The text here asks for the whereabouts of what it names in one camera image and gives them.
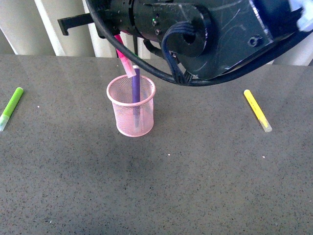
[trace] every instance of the mesh cup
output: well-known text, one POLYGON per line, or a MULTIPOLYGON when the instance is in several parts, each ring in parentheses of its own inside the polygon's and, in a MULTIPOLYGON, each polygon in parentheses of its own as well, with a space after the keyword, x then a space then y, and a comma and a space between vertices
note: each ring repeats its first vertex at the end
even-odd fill
POLYGON ((156 87, 152 80, 140 76, 140 102, 133 103, 132 78, 117 77, 109 83, 107 95, 112 101, 116 126, 120 133, 139 137, 151 131, 153 119, 153 97, 156 87))

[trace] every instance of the vertical blind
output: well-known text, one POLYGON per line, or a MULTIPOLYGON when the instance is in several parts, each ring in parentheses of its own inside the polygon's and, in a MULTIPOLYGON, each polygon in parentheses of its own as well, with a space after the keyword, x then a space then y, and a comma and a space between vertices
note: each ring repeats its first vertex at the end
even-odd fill
MULTIPOLYGON (((71 28, 69 36, 63 36, 57 20, 84 13, 88 13, 85 0, 0 0, 0 54, 116 57, 94 24, 71 28)), ((133 37, 121 36, 134 51, 133 37)), ((141 38, 137 48, 143 59, 156 57, 141 38)), ((313 34, 272 63, 313 65, 313 34)))

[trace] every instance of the purple marker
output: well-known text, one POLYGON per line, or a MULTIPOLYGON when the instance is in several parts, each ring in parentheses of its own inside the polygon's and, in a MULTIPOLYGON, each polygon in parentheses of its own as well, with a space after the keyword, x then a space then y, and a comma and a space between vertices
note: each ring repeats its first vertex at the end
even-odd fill
MULTIPOLYGON (((133 77, 133 103, 140 102, 140 69, 137 65, 133 66, 136 76, 133 77)), ((140 107, 134 107, 135 126, 139 126, 140 107)))
POLYGON ((133 77, 133 103, 140 102, 140 69, 137 65, 133 66, 136 76, 133 77))

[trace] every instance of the gray countertop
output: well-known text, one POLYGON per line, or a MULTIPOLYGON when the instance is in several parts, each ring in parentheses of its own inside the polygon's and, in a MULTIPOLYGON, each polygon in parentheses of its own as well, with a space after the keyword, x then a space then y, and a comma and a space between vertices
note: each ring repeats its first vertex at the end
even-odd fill
POLYGON ((313 67, 202 88, 142 72, 157 90, 140 138, 106 96, 118 59, 1 55, 0 71, 1 112, 25 91, 0 133, 1 234, 313 234, 313 67))

